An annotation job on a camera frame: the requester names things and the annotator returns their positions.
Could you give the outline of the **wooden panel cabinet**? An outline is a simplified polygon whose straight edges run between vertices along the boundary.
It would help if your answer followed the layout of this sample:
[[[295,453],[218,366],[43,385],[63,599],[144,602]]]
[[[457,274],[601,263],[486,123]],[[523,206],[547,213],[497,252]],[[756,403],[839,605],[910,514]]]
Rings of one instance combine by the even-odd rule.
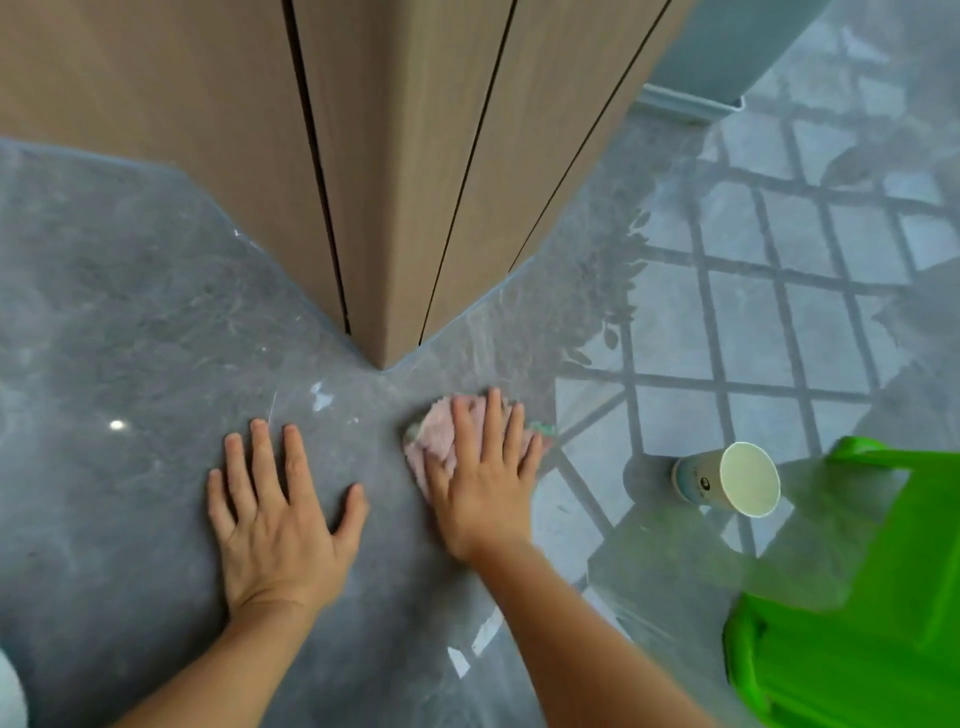
[[[696,0],[0,0],[0,138],[176,166],[375,367],[539,247]]]

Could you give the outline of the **person's left forearm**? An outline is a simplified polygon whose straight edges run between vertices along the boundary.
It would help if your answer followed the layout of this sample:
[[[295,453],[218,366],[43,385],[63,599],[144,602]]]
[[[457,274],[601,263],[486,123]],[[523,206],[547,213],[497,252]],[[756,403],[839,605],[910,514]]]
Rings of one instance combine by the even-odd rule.
[[[244,604],[209,650],[111,728],[258,728],[318,614],[289,600]]]

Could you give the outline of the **white object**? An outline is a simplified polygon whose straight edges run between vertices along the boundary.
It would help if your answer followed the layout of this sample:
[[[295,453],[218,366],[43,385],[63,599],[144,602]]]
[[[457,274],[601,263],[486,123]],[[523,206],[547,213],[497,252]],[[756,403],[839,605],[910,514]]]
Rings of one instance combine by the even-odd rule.
[[[18,673],[0,648],[0,728],[29,728],[29,710]]]

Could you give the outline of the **pink cleaning cloth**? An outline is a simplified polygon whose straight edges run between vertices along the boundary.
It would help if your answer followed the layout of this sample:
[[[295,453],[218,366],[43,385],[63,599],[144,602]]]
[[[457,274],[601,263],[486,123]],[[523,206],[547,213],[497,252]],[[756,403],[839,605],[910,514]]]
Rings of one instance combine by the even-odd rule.
[[[482,448],[488,397],[486,395],[463,395],[467,401],[467,409],[472,422],[472,433],[475,436],[477,448]],[[426,455],[432,454],[443,465],[449,475],[452,475],[456,464],[455,425],[453,418],[453,395],[436,400],[426,414],[411,423],[403,436],[403,453],[414,476],[417,487],[421,491],[427,504],[431,504],[431,494],[427,481]],[[507,397],[501,397],[501,425],[506,431],[509,424],[514,402]],[[521,441],[520,459],[524,458],[534,436],[539,433],[542,440],[543,452],[546,453],[553,444],[556,433],[554,425],[538,421],[524,420],[525,429]]]

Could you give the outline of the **person's right forearm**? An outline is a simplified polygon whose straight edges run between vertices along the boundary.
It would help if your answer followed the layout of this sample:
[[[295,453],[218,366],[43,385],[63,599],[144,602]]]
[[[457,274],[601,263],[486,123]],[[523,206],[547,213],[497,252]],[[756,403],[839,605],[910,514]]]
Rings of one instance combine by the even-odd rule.
[[[528,540],[472,540],[462,559],[503,614],[549,728],[717,728]]]

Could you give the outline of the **person's left hand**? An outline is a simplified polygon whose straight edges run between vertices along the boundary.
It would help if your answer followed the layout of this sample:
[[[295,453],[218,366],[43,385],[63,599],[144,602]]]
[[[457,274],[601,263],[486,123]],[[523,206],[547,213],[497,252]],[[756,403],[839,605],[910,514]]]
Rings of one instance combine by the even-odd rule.
[[[309,469],[299,429],[282,429],[283,467],[277,466],[284,509],[259,509],[252,480],[252,438],[239,433],[223,439],[225,489],[236,528],[217,541],[229,617],[255,601],[294,601],[318,613],[346,585],[357,555],[335,555],[331,531]]]

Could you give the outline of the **white paper cup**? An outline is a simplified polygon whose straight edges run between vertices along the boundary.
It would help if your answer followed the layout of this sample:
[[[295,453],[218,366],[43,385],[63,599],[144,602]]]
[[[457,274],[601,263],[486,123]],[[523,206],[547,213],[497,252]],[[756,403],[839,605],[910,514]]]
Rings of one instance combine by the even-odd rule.
[[[678,458],[670,480],[690,504],[723,508],[752,519],[772,514],[782,497],[777,465],[753,443],[735,442]]]

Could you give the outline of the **person's right hand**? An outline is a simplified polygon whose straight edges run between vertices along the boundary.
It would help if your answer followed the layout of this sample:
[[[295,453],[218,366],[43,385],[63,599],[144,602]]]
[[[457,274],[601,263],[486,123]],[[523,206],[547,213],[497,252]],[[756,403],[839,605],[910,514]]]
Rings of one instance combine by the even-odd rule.
[[[517,545],[532,544],[531,503],[534,487],[520,483],[525,410],[514,403],[503,428],[503,466],[481,464],[468,402],[461,394],[452,401],[457,464],[451,480],[452,525],[438,525],[450,554],[478,568],[486,557]]]

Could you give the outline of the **green plastic stool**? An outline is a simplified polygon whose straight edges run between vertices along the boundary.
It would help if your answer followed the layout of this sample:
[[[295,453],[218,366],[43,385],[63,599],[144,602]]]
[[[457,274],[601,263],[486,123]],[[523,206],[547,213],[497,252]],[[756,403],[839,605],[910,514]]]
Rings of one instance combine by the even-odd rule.
[[[739,597],[729,684],[764,728],[960,728],[960,452],[845,436],[825,461],[907,479],[841,607]]]

